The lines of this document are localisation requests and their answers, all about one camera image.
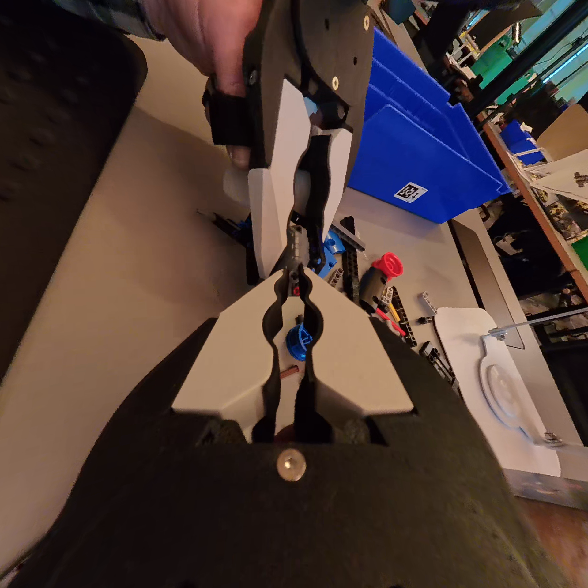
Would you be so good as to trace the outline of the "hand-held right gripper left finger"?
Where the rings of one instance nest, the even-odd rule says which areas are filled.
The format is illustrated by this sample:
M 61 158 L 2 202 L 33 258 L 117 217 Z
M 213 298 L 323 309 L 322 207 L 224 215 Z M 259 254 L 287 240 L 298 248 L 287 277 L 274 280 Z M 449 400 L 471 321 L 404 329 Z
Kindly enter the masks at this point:
M 232 420 L 254 442 L 272 442 L 281 399 L 275 337 L 283 327 L 289 272 L 281 270 L 217 318 L 172 409 Z

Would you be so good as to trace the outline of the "red toy axle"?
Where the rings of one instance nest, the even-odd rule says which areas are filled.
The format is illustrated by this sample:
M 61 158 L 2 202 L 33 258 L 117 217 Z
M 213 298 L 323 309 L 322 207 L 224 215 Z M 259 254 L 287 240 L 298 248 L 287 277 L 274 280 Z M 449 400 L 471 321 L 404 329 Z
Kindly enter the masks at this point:
M 379 307 L 376 308 L 375 315 L 383 322 L 396 332 L 400 337 L 406 337 L 406 332 L 385 312 Z

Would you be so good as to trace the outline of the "black pole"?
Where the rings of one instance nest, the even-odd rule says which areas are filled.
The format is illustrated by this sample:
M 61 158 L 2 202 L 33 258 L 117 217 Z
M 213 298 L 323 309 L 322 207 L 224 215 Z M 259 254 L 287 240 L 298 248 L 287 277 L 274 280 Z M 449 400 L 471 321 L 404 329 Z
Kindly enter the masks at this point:
M 574 1 L 496 78 L 489 82 L 474 100 L 467 104 L 465 111 L 468 117 L 471 120 L 476 120 L 477 116 L 494 103 L 500 94 L 529 71 L 540 58 L 552 50 L 586 18 L 587 1 Z

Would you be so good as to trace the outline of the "black toy frame piece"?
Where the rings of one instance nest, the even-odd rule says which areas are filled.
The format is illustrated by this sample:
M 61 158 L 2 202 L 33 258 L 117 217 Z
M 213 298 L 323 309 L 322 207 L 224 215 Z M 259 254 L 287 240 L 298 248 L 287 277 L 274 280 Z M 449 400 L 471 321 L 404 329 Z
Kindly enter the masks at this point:
M 419 355 L 431 364 L 437 373 L 451 386 L 457 386 L 457 379 L 448 361 L 430 341 L 424 342 L 419 349 Z

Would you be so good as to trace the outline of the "black toy block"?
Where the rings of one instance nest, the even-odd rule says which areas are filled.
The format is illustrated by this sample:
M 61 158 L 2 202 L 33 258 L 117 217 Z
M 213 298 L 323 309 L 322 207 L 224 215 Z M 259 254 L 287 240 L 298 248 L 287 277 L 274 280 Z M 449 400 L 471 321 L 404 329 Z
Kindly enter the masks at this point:
M 387 275 L 371 266 L 359 282 L 359 306 L 369 315 L 376 313 L 380 298 L 386 290 Z

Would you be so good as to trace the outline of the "blue curved toy panel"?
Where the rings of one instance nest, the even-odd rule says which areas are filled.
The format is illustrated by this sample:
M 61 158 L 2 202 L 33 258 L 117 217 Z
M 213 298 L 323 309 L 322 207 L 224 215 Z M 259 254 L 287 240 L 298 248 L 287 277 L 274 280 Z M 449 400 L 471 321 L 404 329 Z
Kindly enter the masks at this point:
M 341 256 L 345 250 L 345 245 L 339 235 L 333 230 L 328 231 L 324 241 L 325 266 L 319 272 L 322 279 L 329 277 L 339 261 L 336 256 Z

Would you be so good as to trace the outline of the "person's left hand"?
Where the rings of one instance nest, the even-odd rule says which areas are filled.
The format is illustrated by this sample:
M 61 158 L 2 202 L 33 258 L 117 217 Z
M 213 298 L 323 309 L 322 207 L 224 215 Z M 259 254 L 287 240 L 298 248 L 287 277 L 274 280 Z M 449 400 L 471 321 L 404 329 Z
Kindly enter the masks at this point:
M 262 1 L 142 1 L 155 31 L 226 95 L 246 96 L 243 52 Z

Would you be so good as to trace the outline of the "grey toy beam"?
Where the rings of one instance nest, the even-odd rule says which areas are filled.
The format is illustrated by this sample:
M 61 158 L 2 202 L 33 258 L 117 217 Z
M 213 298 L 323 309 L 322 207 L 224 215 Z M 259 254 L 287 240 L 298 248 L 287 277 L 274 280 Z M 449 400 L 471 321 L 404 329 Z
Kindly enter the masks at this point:
M 333 222 L 330 225 L 330 230 L 334 232 L 334 234 L 336 234 L 339 237 L 339 239 L 342 240 L 343 243 L 349 245 L 354 250 L 359 252 L 365 251 L 364 242 L 361 239 L 359 239 L 354 233 L 350 232 L 345 227 L 343 227 L 341 224 Z

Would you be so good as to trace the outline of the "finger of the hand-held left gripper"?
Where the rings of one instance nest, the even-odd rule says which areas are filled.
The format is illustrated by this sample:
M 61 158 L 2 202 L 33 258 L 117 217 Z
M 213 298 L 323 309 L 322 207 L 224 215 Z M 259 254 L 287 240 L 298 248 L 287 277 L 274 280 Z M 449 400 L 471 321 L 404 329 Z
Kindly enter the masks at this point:
M 324 241 L 346 187 L 352 133 L 312 129 L 298 165 L 298 213 L 318 228 Z
M 304 97 L 284 79 L 272 161 L 268 168 L 251 169 L 247 176 L 254 253 L 262 279 L 274 272 L 288 245 L 288 226 L 295 205 L 295 174 L 310 138 L 311 122 Z

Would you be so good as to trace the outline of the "wooden work desk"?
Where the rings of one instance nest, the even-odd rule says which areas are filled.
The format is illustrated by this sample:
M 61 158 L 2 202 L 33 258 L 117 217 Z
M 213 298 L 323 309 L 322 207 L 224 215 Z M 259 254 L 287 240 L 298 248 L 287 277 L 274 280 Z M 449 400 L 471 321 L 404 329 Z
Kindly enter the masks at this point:
M 529 181 L 526 179 L 522 167 L 516 163 L 514 155 L 512 155 L 506 148 L 496 125 L 492 122 L 483 123 L 483 119 L 483 114 L 478 114 L 476 116 L 476 122 L 481 124 L 483 133 L 486 135 L 501 161 L 504 163 L 509 176 L 514 181 L 523 200 L 530 208 L 534 218 L 539 223 L 542 232 L 545 234 L 558 258 L 562 262 L 563 268 L 569 273 L 577 290 L 584 300 L 587 301 L 587 269 L 572 245 L 567 242 L 558 231 L 556 231 L 550 217 L 540 202 L 540 199 L 536 196 L 535 191 L 533 191 Z

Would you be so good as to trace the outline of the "grey toy motor assembly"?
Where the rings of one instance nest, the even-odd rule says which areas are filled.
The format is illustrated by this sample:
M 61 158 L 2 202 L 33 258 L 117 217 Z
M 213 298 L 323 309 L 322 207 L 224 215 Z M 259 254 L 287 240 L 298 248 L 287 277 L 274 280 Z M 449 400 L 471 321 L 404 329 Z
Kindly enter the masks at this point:
M 254 251 L 254 235 L 252 215 L 240 221 L 234 221 L 217 212 L 207 212 L 197 209 L 197 214 L 210 221 L 223 234 L 232 241 L 242 246 L 245 250 L 245 277 L 248 286 L 256 286 L 264 280 L 258 269 Z M 340 293 L 343 292 L 344 270 L 342 263 L 336 254 L 331 253 L 327 245 L 332 239 L 327 238 L 319 248 L 315 247 L 314 236 L 308 236 L 304 221 L 297 213 L 292 214 L 292 220 L 288 225 L 287 246 L 280 255 L 275 269 L 287 268 L 290 273 L 290 289 L 294 295 L 298 295 L 298 265 L 301 263 L 306 268 L 314 271 L 329 286 Z

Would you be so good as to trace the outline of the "white stand base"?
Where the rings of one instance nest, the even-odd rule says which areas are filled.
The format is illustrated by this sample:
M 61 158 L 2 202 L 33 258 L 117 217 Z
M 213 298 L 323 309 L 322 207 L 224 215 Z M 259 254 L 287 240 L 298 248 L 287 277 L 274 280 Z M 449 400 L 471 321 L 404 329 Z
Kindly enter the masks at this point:
M 445 355 L 459 382 L 463 400 L 484 433 L 500 466 L 503 469 L 559 477 L 561 466 L 557 452 L 534 446 L 519 431 L 505 427 L 490 410 L 483 396 L 479 376 L 479 366 L 484 356 L 481 336 L 497 326 L 489 313 L 480 308 L 440 307 L 434 324 Z M 511 375 L 521 376 L 505 342 L 502 349 L 493 353 L 492 359 L 493 363 L 508 368 Z M 547 429 L 524 381 L 519 387 L 526 413 L 540 433 L 544 433 Z

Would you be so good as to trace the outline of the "blue toy wheel rim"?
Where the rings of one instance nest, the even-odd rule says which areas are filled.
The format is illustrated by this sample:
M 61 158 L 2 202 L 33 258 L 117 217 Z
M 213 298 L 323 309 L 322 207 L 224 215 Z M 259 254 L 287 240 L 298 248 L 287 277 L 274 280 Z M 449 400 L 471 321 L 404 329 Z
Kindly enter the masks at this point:
M 285 338 L 286 348 L 290 356 L 298 362 L 306 361 L 307 349 L 312 341 L 312 336 L 306 330 L 303 322 L 292 327 Z

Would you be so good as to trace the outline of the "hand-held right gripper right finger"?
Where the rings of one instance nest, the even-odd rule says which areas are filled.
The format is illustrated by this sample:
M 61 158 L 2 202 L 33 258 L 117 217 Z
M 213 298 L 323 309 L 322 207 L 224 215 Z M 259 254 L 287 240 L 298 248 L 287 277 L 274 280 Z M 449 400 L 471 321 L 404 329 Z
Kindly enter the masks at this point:
M 305 268 L 299 269 L 299 294 L 311 341 L 296 394 L 296 440 L 330 443 L 348 423 L 413 412 L 376 330 L 382 324 Z

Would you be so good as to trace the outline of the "blue plastic bin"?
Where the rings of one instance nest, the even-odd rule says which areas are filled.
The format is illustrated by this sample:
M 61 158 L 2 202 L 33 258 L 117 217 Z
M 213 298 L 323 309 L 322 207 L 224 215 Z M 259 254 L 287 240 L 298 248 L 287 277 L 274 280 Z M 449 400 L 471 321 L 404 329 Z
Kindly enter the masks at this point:
M 506 148 L 522 165 L 533 166 L 546 161 L 533 136 L 517 120 L 504 125 L 500 137 Z
M 460 104 L 375 29 L 349 187 L 443 224 L 509 192 Z

